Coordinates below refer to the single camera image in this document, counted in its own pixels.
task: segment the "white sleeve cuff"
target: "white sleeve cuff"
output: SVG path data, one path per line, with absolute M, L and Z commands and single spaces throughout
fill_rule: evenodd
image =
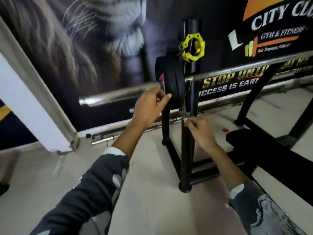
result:
M 229 194 L 229 198 L 233 200 L 244 189 L 244 187 L 245 185 L 241 184 L 233 188 Z
M 117 149 L 116 147 L 108 147 L 106 150 L 104 150 L 104 154 L 113 154 L 116 156 L 126 156 L 125 153 L 123 153 L 121 150 Z

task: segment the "barbell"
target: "barbell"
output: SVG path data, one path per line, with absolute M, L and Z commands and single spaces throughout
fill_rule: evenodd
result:
M 218 75 L 244 71 L 250 68 L 256 68 L 264 65 L 283 63 L 299 57 L 309 57 L 312 55 L 313 50 L 299 52 L 254 63 L 243 64 L 236 67 L 224 68 L 217 71 L 191 75 L 187 77 L 184 76 L 183 67 L 179 63 L 178 59 L 173 59 L 173 57 L 168 56 L 159 57 L 156 60 L 155 68 L 156 77 L 159 78 L 159 81 L 147 82 L 137 86 L 126 87 L 98 95 L 80 97 L 79 103 L 80 105 L 88 105 L 89 107 L 101 106 L 112 102 L 118 102 L 130 98 L 139 97 L 145 90 L 151 87 L 159 86 L 163 90 L 165 90 L 166 93 L 172 94 L 172 98 L 169 103 L 170 108 L 178 109 L 182 106 L 184 102 L 186 91 L 188 90 L 186 89 L 186 85 L 188 86 L 191 82 L 200 81 Z

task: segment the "person's left hand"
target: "person's left hand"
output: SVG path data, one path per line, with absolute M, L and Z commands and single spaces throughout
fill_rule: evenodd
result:
M 171 97 L 158 86 L 145 91 L 136 102 L 132 122 L 147 129 L 159 117 Z

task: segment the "dumbbell graphic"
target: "dumbbell graphic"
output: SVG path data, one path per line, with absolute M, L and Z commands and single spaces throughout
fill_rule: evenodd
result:
M 270 40 L 270 41 L 263 42 L 263 43 L 258 43 L 259 37 L 257 36 L 254 38 L 254 40 L 251 40 L 250 43 L 245 46 L 245 55 L 246 55 L 246 57 L 248 57 L 248 56 L 249 57 L 255 57 L 256 53 L 257 53 L 257 49 L 260 47 L 266 47 L 266 46 L 270 46 L 270 45 L 274 45 L 274 44 L 290 42 L 290 41 L 294 41 L 298 38 L 299 38 L 299 36 L 291 36 L 291 37 L 284 37 L 284 38 L 280 38 L 280 39 L 274 39 L 274 40 Z

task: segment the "patterned sleeve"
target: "patterned sleeve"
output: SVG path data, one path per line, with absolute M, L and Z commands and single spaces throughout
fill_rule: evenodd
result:
M 31 235 L 107 234 L 128 169 L 125 154 L 107 148 Z
M 249 235 L 306 235 L 267 194 L 254 183 L 230 192 L 230 205 Z

